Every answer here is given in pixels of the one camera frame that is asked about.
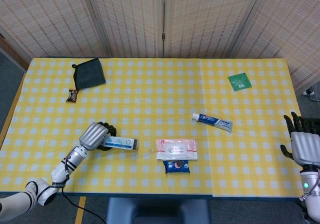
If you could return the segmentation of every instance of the table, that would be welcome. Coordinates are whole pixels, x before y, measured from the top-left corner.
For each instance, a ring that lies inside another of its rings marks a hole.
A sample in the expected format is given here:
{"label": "table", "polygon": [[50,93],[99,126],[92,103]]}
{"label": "table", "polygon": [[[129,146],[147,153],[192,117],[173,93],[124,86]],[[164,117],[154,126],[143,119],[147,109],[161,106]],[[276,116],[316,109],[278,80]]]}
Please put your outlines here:
{"label": "table", "polygon": [[[65,192],[190,194],[214,197],[296,197],[299,166],[283,114],[299,112],[284,59],[102,58],[106,84],[74,88],[72,64],[88,58],[34,58],[0,151],[0,192],[17,192],[43,178],[92,122],[108,122],[137,151],[88,153]],[[252,88],[233,91],[228,76],[246,73]],[[232,133],[191,120],[192,113],[233,121]],[[191,173],[165,174],[156,139],[197,141]]]}

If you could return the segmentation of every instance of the robotic hand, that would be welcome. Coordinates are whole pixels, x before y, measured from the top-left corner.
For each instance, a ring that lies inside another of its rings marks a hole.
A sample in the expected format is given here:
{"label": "robotic hand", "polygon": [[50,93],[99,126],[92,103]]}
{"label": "robotic hand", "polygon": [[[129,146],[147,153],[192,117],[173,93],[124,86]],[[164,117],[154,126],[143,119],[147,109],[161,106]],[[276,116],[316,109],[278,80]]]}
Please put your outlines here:
{"label": "robotic hand", "polygon": [[116,128],[108,123],[92,123],[79,138],[80,145],[74,147],[51,172],[52,185],[43,179],[30,181],[24,191],[0,199],[0,222],[20,216],[32,209],[36,202],[42,206],[51,203],[59,189],[65,187],[72,172],[87,157],[87,152],[101,149],[99,146],[107,134],[116,136]]}
{"label": "robotic hand", "polygon": [[284,115],[291,137],[292,153],[281,145],[281,151],[286,158],[294,160],[302,167],[300,178],[303,188],[301,201],[305,200],[309,217],[320,223],[320,136],[315,125],[296,113],[291,112],[291,119]]}

